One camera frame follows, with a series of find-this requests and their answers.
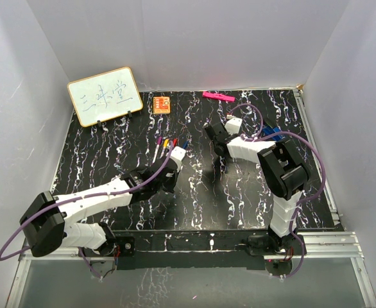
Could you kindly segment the white pen yellow end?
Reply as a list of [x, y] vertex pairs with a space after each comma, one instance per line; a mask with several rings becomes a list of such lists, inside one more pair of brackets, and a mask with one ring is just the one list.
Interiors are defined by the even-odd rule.
[[164, 156], [164, 153], [166, 152], [166, 150], [167, 150], [167, 147], [166, 148], [164, 147], [164, 142], [163, 142], [162, 151], [161, 151], [161, 154], [160, 154], [160, 158], [162, 158]]

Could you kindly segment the white pen purple end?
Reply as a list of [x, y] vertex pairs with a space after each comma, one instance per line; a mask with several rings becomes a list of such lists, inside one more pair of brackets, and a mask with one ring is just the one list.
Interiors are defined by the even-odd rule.
[[154, 156], [153, 156], [153, 162], [156, 161], [156, 158], [157, 158], [157, 155], [158, 155], [158, 151], [159, 151], [160, 145], [161, 145], [161, 144], [157, 144], [157, 143], [156, 143], [155, 151], [154, 151]]

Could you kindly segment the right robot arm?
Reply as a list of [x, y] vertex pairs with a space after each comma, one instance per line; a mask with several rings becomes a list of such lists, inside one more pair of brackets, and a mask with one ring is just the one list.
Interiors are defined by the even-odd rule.
[[273, 215], [268, 230], [262, 235], [250, 235], [245, 241], [250, 255], [295, 252], [305, 254], [305, 243], [297, 234], [294, 215], [305, 186], [311, 177], [297, 151], [289, 140], [251, 141], [239, 135], [240, 124], [229, 120], [205, 126], [215, 153], [257, 163], [262, 169], [266, 184], [273, 194]]

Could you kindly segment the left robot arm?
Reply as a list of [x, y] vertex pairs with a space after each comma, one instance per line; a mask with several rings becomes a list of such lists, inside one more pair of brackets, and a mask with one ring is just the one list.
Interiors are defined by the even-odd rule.
[[106, 223], [82, 220], [109, 209], [149, 200], [159, 191], [173, 193], [182, 159], [162, 157], [150, 167], [129, 173], [85, 191], [53, 196], [37, 195], [20, 219], [34, 257], [49, 255], [60, 247], [79, 247], [107, 256], [115, 248], [115, 236]]

